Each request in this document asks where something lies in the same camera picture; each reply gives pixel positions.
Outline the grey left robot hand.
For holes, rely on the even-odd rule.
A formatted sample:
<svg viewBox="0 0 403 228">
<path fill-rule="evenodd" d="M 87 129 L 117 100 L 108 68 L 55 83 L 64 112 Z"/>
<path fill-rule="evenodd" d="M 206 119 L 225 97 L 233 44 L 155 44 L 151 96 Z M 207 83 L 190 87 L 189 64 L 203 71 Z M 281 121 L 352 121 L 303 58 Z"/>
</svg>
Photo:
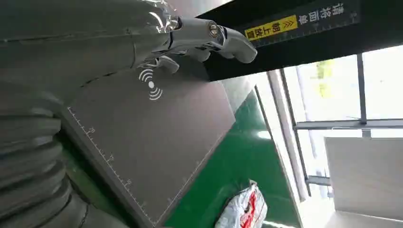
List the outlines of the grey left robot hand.
<svg viewBox="0 0 403 228">
<path fill-rule="evenodd" d="M 165 0 L 3 0 L 0 109 L 70 100 L 101 78 L 138 68 L 178 70 L 172 56 L 211 52 L 250 63 L 257 50 L 215 21 L 183 18 Z"/>
</svg>

